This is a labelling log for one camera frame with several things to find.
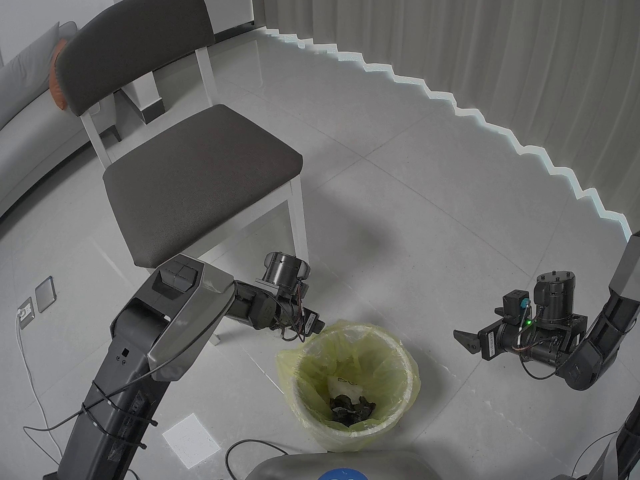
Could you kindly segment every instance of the yellow trash bag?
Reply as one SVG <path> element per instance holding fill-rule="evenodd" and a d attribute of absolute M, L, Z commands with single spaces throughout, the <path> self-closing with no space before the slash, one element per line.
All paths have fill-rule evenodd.
<path fill-rule="evenodd" d="M 395 427 L 420 391 L 418 364 L 382 327 L 340 320 L 297 349 L 276 356 L 280 386 L 291 409 L 320 446 L 358 451 Z M 362 388 L 376 404 L 371 418 L 350 427 L 329 407 L 335 378 Z"/>

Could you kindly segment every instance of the gray upholstered chair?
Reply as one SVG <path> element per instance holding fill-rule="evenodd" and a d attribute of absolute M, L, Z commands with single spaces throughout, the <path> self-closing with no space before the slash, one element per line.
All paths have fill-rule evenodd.
<path fill-rule="evenodd" d="M 105 167 L 104 184 L 134 263 L 153 269 L 179 252 L 199 257 L 288 202 L 296 255 L 308 261 L 302 156 L 217 103 L 204 0 L 123 0 L 85 25 L 56 75 Z M 111 162 L 89 108 L 140 76 L 195 51 L 209 108 Z"/>

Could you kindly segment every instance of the blue sticker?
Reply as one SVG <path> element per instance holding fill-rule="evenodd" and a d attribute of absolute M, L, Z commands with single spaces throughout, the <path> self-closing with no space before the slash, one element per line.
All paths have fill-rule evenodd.
<path fill-rule="evenodd" d="M 367 480 L 367 477 L 355 469 L 347 468 L 327 471 L 318 480 Z"/>

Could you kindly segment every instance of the sofa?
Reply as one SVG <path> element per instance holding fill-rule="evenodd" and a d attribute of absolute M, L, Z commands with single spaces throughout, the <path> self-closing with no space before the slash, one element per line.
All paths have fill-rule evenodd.
<path fill-rule="evenodd" d="M 76 24 L 59 25 L 58 32 L 60 38 L 70 40 L 77 32 Z M 109 131 L 119 139 L 113 95 L 90 112 L 101 135 Z M 53 167 L 87 142 L 80 118 L 69 108 L 60 110 L 48 88 L 30 101 L 0 129 L 0 218 Z"/>

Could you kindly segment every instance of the beige curtain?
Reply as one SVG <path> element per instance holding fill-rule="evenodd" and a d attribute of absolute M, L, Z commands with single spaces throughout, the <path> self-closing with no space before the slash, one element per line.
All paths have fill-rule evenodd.
<path fill-rule="evenodd" d="M 452 92 L 640 228 L 640 0 L 264 0 L 264 16 Z"/>

